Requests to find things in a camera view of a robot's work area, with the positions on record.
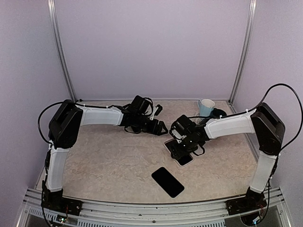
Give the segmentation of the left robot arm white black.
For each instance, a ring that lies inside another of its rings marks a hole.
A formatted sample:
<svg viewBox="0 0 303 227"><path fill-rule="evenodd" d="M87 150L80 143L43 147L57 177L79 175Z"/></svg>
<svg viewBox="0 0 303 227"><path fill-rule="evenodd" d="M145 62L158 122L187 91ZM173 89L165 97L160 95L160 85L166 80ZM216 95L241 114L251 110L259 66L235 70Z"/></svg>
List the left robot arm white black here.
<svg viewBox="0 0 303 227"><path fill-rule="evenodd" d="M168 129L163 121L156 119L162 111L161 105L154 105L147 97L136 96L124 106L94 106L65 100L49 123L49 150L45 160L44 188L51 193L48 203L56 210L66 206L62 191L63 171L67 155L77 141L79 130L85 125L112 125L123 127L130 133L141 132L156 136L165 135Z"/></svg>

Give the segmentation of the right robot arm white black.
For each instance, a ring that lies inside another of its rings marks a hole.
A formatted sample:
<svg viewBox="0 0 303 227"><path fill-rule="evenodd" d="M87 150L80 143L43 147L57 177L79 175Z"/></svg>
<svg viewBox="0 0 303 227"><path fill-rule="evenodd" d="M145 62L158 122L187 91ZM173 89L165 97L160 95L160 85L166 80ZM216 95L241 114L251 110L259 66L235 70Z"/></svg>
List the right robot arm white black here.
<svg viewBox="0 0 303 227"><path fill-rule="evenodd" d="M164 146L175 160L195 154L209 140L236 134L256 135L259 145L257 168L248 188L250 193L242 199L245 209L254 209L277 166L285 134L284 123L266 103L242 113L202 116L199 124L192 119L182 115L171 125L169 133L173 138Z"/></svg>

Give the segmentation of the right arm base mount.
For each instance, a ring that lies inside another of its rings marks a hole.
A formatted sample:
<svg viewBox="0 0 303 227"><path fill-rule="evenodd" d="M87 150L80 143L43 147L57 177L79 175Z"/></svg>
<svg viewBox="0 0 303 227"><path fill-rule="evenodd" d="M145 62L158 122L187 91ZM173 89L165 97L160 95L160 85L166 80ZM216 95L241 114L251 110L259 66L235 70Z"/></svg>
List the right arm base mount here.
<svg viewBox="0 0 303 227"><path fill-rule="evenodd" d="M245 195L244 197L227 200L225 204L229 215L257 210L267 206L264 194Z"/></svg>

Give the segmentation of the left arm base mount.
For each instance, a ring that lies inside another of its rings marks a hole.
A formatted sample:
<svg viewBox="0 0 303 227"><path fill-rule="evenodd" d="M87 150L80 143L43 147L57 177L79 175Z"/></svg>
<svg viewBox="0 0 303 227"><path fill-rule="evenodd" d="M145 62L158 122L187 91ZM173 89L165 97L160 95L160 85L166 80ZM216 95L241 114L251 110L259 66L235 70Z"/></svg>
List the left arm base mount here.
<svg viewBox="0 0 303 227"><path fill-rule="evenodd" d="M43 208L65 213L67 215L79 216L83 202L76 199L63 197L63 189L57 192L50 192L49 190L42 192Z"/></svg>

